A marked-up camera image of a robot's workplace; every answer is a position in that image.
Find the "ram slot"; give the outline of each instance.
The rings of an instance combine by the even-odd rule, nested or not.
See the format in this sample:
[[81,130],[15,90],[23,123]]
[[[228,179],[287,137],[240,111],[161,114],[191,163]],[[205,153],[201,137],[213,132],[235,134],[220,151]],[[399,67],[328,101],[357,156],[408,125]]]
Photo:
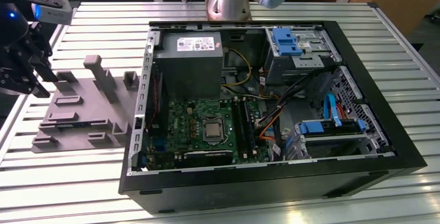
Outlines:
[[232,121],[235,128],[235,142],[240,158],[248,157],[245,129],[241,117],[241,105],[239,99],[232,99]]
[[253,126],[251,121],[251,112],[245,100],[235,99],[232,101],[232,118],[235,126],[235,140],[240,158],[247,159],[255,154]]
[[243,109],[244,109],[244,128],[245,128],[245,137],[247,137],[247,149],[248,153],[256,155],[255,150],[255,136],[253,136],[253,125],[251,120],[251,109],[248,106],[248,102],[245,100],[241,101]]

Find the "aluminum table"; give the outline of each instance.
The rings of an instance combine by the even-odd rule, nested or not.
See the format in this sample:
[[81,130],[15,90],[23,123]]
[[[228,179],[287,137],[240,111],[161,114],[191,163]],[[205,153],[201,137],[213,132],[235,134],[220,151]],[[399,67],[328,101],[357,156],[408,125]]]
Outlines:
[[[117,194],[123,148],[31,152],[49,99],[20,96],[0,132],[0,222],[439,223],[440,80],[381,10],[353,3],[251,10],[253,20],[339,22],[428,167],[352,197],[152,216]],[[91,77],[83,58],[99,54],[113,76],[140,71],[148,22],[204,19],[204,3],[83,3],[52,37],[52,68]]]

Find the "cpu socket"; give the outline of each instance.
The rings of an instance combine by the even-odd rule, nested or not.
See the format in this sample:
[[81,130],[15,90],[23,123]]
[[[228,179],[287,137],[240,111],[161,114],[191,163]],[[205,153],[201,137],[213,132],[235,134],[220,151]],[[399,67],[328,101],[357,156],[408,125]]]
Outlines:
[[223,119],[220,117],[204,117],[203,124],[203,137],[204,142],[215,146],[224,141],[224,128]]

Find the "motherboard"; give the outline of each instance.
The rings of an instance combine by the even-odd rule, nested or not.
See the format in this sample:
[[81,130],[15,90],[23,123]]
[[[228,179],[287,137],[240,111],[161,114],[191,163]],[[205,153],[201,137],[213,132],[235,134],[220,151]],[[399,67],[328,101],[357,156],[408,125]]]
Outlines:
[[168,135],[152,139],[149,169],[267,162],[267,146],[243,137],[259,118],[256,99],[171,101]]

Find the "power supply label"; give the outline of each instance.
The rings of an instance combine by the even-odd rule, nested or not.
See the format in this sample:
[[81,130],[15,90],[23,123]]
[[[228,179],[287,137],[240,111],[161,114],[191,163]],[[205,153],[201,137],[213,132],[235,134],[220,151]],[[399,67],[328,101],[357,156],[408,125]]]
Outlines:
[[177,51],[215,50],[213,37],[177,39]]

